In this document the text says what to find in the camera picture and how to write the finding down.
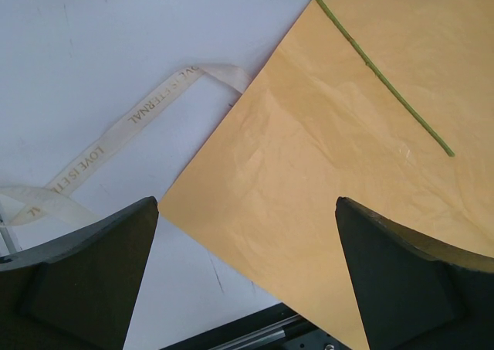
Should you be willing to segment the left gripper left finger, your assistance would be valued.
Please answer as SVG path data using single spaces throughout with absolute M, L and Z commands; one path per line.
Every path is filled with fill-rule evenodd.
M 122 349 L 157 227 L 147 197 L 1 258 L 3 349 Z

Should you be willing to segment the pink flower stem three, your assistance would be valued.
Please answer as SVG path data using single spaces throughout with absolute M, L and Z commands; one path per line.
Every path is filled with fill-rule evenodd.
M 358 56 L 364 61 L 366 67 L 368 67 L 379 79 L 379 81 L 387 88 L 387 90 L 394 96 L 394 98 L 403 106 L 403 108 L 427 131 L 427 133 L 438 143 L 442 150 L 450 158 L 455 157 L 455 152 L 445 142 L 445 140 L 438 134 L 436 130 L 412 107 L 412 105 L 401 95 L 401 93 L 393 86 L 389 79 L 380 71 L 377 65 L 371 60 L 371 58 L 364 52 L 354 37 L 344 28 L 343 24 L 330 10 L 329 6 L 324 0 L 314 0 L 316 4 L 321 8 L 326 17 L 333 23 L 340 34 L 345 40 L 352 46 Z

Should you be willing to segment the cream printed ribbon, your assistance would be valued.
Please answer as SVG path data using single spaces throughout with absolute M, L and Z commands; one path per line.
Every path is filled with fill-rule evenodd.
M 99 216 L 69 196 L 205 74 L 240 94 L 252 82 L 252 78 L 242 68 L 231 64 L 202 64 L 179 69 L 82 151 L 46 187 L 2 187 L 3 196 L 25 205 L 7 225 L 25 225 L 44 215 L 54 216 L 75 228 L 99 221 Z

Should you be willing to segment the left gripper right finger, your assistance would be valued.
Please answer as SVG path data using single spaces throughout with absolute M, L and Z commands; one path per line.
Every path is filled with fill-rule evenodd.
M 493 259 L 340 197 L 336 221 L 372 349 L 491 349 Z

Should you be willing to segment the orange wrapping paper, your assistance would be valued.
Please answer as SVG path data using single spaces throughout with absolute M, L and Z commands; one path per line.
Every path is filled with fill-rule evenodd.
M 493 254 L 493 0 L 311 2 L 160 201 L 161 215 L 352 349 L 369 348 L 340 197 Z

